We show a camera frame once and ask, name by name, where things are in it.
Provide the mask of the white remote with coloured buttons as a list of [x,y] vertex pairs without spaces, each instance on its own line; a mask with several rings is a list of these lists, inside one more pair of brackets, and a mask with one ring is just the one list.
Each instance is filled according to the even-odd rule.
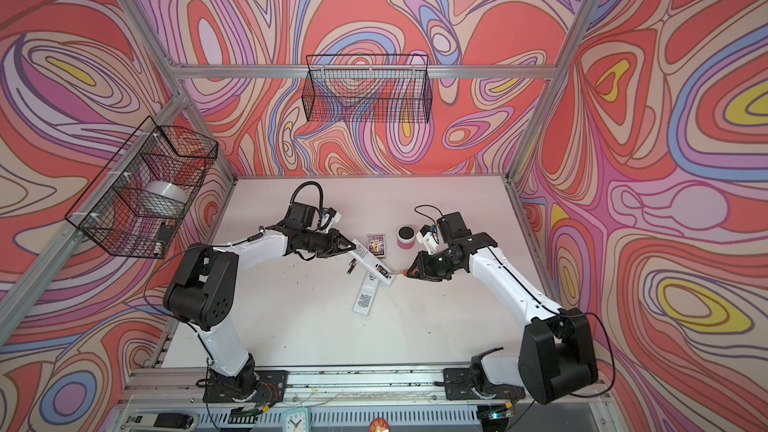
[[354,244],[354,249],[351,251],[351,254],[356,262],[363,266],[379,282],[386,286],[391,286],[395,277],[390,268],[359,241],[353,240],[352,243]]

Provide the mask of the white remote control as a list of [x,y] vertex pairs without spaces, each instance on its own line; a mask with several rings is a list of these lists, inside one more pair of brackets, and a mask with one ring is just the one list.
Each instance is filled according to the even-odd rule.
[[379,285],[380,282],[373,274],[367,273],[365,275],[354,301],[352,309],[354,313],[362,316],[370,314]]

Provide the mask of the orange handled screwdriver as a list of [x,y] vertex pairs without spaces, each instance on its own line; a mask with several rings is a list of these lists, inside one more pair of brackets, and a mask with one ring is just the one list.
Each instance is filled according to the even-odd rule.
[[411,271],[411,270],[394,271],[394,272],[389,273],[389,277],[392,278],[392,279],[394,279],[395,277],[399,277],[399,276],[406,277],[406,278],[413,278],[413,277],[415,277],[413,271]]

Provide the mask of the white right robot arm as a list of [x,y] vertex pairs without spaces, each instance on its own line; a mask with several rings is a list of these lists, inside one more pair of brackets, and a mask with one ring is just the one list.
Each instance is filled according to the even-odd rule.
[[485,285],[516,320],[520,348],[496,347],[474,355],[468,367],[443,372],[450,400],[493,400],[524,390],[542,405],[597,382],[599,370],[586,313],[565,309],[525,278],[487,233],[474,233],[458,212],[416,232],[423,249],[404,271],[410,279],[439,283],[465,271]]

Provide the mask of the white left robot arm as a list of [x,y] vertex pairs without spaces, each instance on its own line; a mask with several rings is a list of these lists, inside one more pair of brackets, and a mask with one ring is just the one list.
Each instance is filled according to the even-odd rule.
[[252,236],[232,244],[196,244],[184,252],[163,306],[192,327],[214,372],[234,378],[252,358],[229,319],[238,273],[292,254],[312,260],[353,251],[354,243],[334,227],[339,220],[333,208],[293,203],[280,222]]

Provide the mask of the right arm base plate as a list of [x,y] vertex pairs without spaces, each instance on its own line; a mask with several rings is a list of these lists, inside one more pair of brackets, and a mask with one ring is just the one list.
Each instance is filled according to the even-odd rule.
[[435,382],[442,387],[449,401],[506,400],[517,402],[526,397],[522,387],[492,384],[485,374],[473,367],[445,368],[442,379]]

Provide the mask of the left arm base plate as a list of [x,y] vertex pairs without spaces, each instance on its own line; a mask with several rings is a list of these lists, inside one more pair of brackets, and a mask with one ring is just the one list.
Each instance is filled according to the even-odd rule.
[[235,377],[210,371],[203,387],[203,401],[274,405],[283,401],[287,379],[286,370],[248,370]]

